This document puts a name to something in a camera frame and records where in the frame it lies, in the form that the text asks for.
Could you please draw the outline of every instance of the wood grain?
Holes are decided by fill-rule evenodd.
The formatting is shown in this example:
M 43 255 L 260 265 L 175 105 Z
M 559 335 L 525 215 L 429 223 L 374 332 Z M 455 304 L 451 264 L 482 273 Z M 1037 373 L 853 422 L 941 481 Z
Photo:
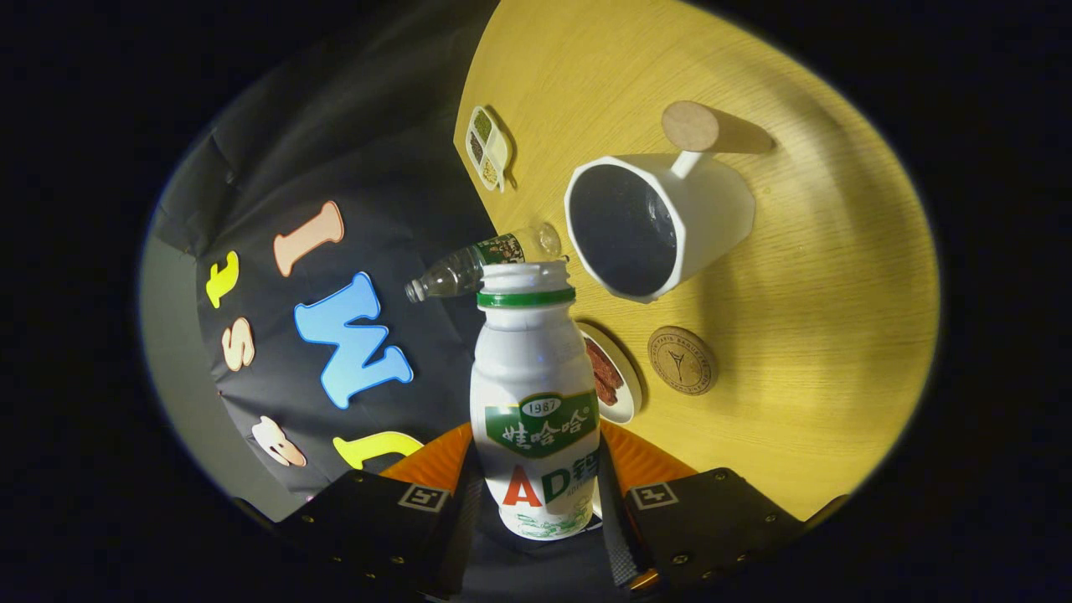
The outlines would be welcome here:
M 577 260 L 563 195 L 605 155 L 673 152 L 660 115 L 687 99 L 776 141 L 727 155 L 756 196 L 751 235 L 651 305 L 611 296 Z M 473 59 L 473 106 L 516 143 L 517 190 L 489 192 L 498 232 L 547 221 L 563 237 L 574 318 L 624 344 L 647 394 L 629 429 L 699 470 L 730 467 L 799 518 L 850 492 L 915 408 L 938 332 L 934 242 L 890 147 L 831 86 L 738 27 L 684 3 L 504 0 Z M 652 332 L 699 335 L 716 385 L 686 396 L 649 364 Z

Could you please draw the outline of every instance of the blue letter w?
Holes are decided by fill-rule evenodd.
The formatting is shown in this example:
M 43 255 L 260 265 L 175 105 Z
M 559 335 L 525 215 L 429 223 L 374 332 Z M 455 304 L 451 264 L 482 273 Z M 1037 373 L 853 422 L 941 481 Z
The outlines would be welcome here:
M 384 348 L 384 357 L 370 363 L 373 352 L 387 337 L 387 327 L 349 325 L 357 319 L 379 317 L 379 299 L 369 275 L 354 275 L 354 282 L 312 306 L 298 304 L 294 323 L 298 335 L 311 343 L 330 343 L 339 349 L 321 373 L 321 385 L 334 406 L 346 409 L 358 392 L 394 379 L 413 381 L 413 369 L 394 345 Z

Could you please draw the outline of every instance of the clear plastic water bottle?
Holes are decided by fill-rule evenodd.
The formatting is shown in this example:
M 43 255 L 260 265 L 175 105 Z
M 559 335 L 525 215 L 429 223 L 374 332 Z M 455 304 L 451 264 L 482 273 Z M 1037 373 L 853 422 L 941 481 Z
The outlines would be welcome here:
M 548 223 L 489 238 L 447 255 L 418 279 L 405 285 L 406 297 L 417 304 L 429 297 L 453 297 L 476 291 L 489 264 L 550 262 L 562 254 L 562 242 Z

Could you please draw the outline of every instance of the wooden cylinder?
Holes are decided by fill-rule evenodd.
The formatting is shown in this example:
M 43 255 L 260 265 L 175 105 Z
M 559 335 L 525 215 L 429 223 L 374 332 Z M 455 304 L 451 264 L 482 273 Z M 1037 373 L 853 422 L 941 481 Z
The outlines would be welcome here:
M 662 112 L 662 132 L 687 151 L 761 153 L 774 148 L 774 139 L 759 126 L 693 101 L 678 101 Z

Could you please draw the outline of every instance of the cork coaster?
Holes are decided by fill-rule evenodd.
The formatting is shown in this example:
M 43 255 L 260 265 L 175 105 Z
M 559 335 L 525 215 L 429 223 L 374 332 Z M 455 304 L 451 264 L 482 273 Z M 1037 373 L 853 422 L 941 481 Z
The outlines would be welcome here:
M 715 355 L 702 339 L 676 326 L 664 326 L 647 340 L 647 358 L 662 381 L 682 394 L 699 396 L 715 384 Z

